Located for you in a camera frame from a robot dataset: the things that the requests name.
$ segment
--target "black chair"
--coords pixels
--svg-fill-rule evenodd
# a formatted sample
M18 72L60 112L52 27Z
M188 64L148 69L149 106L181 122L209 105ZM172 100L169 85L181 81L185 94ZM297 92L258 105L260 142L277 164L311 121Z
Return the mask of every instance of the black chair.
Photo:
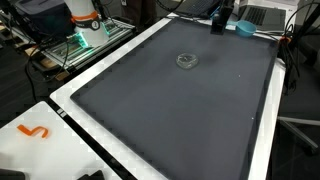
M313 61L312 66L307 61L300 64L301 77L297 89L292 94L282 97L278 120L308 145L309 153L316 154L318 145L293 124L320 126L320 50L318 57Z

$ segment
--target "gray tray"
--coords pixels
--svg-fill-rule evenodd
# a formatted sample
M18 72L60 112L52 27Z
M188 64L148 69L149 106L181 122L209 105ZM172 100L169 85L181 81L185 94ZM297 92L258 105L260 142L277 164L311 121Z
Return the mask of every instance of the gray tray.
M71 98L169 179L246 179L276 49L176 18Z

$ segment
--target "orange object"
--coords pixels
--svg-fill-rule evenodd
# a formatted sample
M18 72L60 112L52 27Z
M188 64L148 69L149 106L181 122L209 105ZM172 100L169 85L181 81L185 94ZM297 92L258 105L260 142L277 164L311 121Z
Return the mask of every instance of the orange object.
M285 37L285 36L282 36L279 41L284 41L284 40L287 40L288 43L291 42L291 38L288 38L288 37Z
M82 20L88 20L88 19L95 19L97 16L98 16L98 12L93 11L91 14L89 14L87 16L74 16L74 15L72 15L72 18L73 18L73 20L82 21Z
M31 131L29 129L27 129L24 125L20 124L18 127L17 127L21 132L23 132L24 134L26 134L27 136L32 136L33 134L37 133L37 131L39 132L40 130L41 131L44 131L43 134L42 134L42 138L46 138L47 135L48 135L48 129L47 128L44 128L42 126L38 126L34 129L32 129Z

